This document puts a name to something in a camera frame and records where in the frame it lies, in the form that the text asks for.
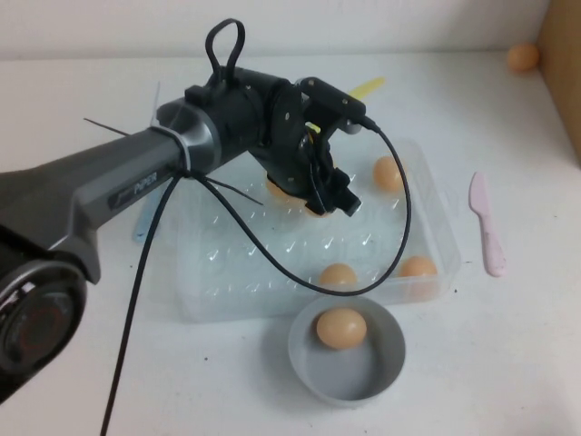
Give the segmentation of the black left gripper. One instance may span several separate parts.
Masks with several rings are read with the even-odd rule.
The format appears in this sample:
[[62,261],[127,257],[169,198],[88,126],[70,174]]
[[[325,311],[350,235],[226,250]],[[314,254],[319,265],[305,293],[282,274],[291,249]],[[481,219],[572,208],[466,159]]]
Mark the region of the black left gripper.
[[266,127],[256,159],[270,180],[306,201],[313,215],[336,208],[352,216],[361,201],[349,189],[350,177],[334,168],[330,151],[337,130],[337,89],[321,80],[269,80],[257,91]]

